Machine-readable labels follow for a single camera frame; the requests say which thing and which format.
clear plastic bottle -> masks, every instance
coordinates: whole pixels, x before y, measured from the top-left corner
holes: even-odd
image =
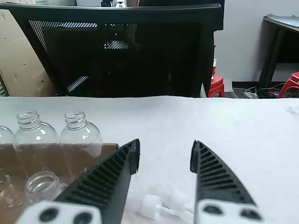
[[[1,208],[12,208],[24,202],[25,174],[14,151],[14,134],[0,126],[0,197]]]
[[[53,201],[64,188],[59,178],[50,171],[41,171],[30,177],[25,186],[28,205],[42,200]]]
[[[98,128],[86,120],[84,112],[67,112],[65,122],[66,127],[61,132],[60,144],[73,181],[98,162],[102,136]]]
[[[17,118],[19,129],[15,133],[14,147],[26,177],[48,170],[62,183],[69,183],[69,170],[54,128],[42,122],[34,110],[19,113]]]

white table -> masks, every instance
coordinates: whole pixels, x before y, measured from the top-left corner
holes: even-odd
[[[83,109],[104,142],[122,145],[139,138],[140,167],[129,189],[136,193],[167,181],[193,201],[190,154],[193,141],[200,140],[238,176],[268,221],[298,223],[298,99],[0,98],[0,108],[0,125],[13,131],[22,109],[37,110],[58,133],[65,111]],[[125,214],[122,223],[180,223],[130,218]]]

bottle neck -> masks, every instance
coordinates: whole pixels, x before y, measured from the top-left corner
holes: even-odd
[[[41,120],[39,115],[34,110],[28,110],[17,115],[18,124],[21,129],[29,130],[39,127]]]
[[[69,111],[65,115],[66,127],[77,130],[87,125],[84,112]]]
[[[26,198],[30,203],[41,200],[53,201],[61,191],[59,178],[50,171],[34,174],[25,186]]]

white plastic cap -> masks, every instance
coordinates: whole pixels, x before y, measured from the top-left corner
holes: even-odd
[[[174,210],[177,216],[180,216],[185,211],[194,214],[194,209],[189,205],[187,195],[174,189],[170,184],[157,185],[150,192],[161,197],[162,202],[171,210]]]
[[[174,211],[162,207],[160,197],[154,195],[145,195],[142,200],[140,214],[152,219],[158,219],[161,213],[174,215]]]

red object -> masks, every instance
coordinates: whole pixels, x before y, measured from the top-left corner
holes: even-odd
[[[297,89],[299,91],[299,72],[295,72],[291,75],[291,77],[285,82],[284,86],[282,87],[278,98],[283,98],[285,92],[289,89]]]
[[[211,88],[208,97],[212,97],[216,93],[219,93],[219,97],[224,97],[224,83],[223,78],[220,75],[215,74],[211,82]]]

